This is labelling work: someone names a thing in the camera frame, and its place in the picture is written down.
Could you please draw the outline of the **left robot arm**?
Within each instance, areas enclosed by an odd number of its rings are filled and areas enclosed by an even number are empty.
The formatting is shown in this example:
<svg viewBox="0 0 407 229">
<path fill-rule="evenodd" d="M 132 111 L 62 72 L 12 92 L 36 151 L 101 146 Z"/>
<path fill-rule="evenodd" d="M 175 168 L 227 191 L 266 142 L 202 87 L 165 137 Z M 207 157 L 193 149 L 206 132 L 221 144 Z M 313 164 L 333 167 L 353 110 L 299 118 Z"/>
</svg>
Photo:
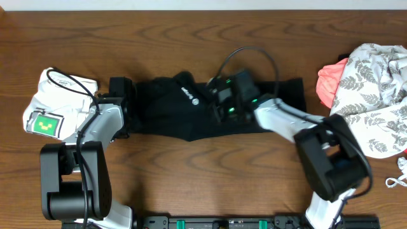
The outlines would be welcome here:
<svg viewBox="0 0 407 229">
<path fill-rule="evenodd" d="M 133 211 L 113 200 L 104 152 L 116 138 L 129 136 L 136 89 L 124 77 L 109 80 L 90 115 L 72 134 L 40 151 L 41 208 L 63 228 L 132 228 Z"/>
</svg>

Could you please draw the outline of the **black t-shirt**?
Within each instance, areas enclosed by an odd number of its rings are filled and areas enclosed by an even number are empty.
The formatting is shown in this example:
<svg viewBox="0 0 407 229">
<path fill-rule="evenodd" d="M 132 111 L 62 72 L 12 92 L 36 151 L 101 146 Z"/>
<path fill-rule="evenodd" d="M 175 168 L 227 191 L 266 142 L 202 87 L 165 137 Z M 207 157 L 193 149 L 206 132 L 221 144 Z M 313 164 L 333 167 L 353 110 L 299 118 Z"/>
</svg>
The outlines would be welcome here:
<svg viewBox="0 0 407 229">
<path fill-rule="evenodd" d="M 233 134 L 262 133 L 254 117 L 253 103 L 262 95 L 278 94 L 290 106 L 306 111 L 303 81 L 252 80 L 247 71 L 234 78 L 242 101 L 251 114 L 249 123 L 218 123 L 210 107 L 214 100 L 209 83 L 197 83 L 188 71 L 172 78 L 160 77 L 136 83 L 137 97 L 133 103 L 132 133 L 174 137 L 188 142 Z"/>
</svg>

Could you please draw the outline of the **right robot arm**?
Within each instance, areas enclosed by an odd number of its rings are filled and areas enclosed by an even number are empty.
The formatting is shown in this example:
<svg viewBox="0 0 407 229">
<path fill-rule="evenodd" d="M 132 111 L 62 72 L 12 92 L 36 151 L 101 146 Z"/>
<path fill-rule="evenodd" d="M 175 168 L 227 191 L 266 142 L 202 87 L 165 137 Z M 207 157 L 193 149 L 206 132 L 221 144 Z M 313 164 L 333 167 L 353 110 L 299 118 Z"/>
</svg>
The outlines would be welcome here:
<svg viewBox="0 0 407 229">
<path fill-rule="evenodd" d="M 289 219 L 291 228 L 367 228 L 369 221 L 341 214 L 364 179 L 372 180 L 371 166 L 352 131 L 340 115 L 308 114 L 286 104 L 276 92 L 262 92 L 249 73 L 212 78 L 207 89 L 216 121 L 254 122 L 294 143 L 313 191 L 303 218 Z"/>
</svg>

